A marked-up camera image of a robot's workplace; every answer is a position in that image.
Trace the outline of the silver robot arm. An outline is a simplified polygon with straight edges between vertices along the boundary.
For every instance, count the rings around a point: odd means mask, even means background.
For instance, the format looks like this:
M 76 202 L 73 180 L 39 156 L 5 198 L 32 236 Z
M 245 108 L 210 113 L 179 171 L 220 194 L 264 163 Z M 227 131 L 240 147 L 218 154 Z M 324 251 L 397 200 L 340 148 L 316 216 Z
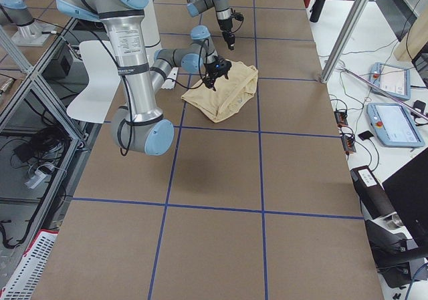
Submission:
M 202 82 L 214 89 L 217 78 L 226 77 L 231 62 L 218 55 L 204 25 L 191 31 L 192 43 L 185 49 L 162 49 L 149 64 L 142 22 L 150 0 L 56 0 L 69 17 L 100 21 L 112 44 L 111 57 L 124 82 L 126 105 L 116 111 L 111 134 L 122 155 L 128 151 L 151 156 L 164 154 L 173 143 L 173 124 L 165 119 L 155 95 L 174 67 L 189 73 L 205 70 Z
M 229 0 L 186 0 L 191 17 L 214 8 L 219 29 L 229 50 L 235 49 L 235 32 L 241 28 L 244 16 L 229 5 Z

